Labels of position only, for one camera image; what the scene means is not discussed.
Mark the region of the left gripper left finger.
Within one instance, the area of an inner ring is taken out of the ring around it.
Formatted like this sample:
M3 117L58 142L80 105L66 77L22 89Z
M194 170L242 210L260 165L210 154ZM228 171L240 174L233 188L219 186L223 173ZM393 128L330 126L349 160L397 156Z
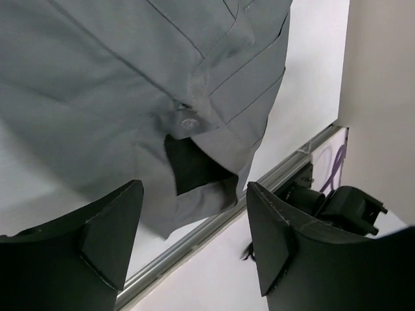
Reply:
M2 310L113 310L143 203L133 180L14 236L1 236Z

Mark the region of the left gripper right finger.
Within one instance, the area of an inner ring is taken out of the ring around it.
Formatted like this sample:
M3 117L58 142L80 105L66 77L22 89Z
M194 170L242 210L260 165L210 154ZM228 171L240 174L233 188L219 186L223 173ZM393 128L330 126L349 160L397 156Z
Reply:
M246 204L269 310L413 310L414 228L367 238L250 183Z

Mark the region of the grey pleated skirt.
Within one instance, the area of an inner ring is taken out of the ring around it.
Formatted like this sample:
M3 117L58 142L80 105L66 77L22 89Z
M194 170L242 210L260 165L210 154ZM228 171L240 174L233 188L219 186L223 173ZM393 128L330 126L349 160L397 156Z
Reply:
M290 1L2 1L1 123L66 187L144 186L173 231L236 206L285 74Z

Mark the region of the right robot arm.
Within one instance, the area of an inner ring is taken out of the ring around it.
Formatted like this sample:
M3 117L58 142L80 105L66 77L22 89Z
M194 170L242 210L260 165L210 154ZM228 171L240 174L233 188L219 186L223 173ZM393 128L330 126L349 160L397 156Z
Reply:
M377 235L379 230L374 223L379 214L388 212L379 200L351 186L341 186L325 195L291 183L275 195L318 220L361 236Z

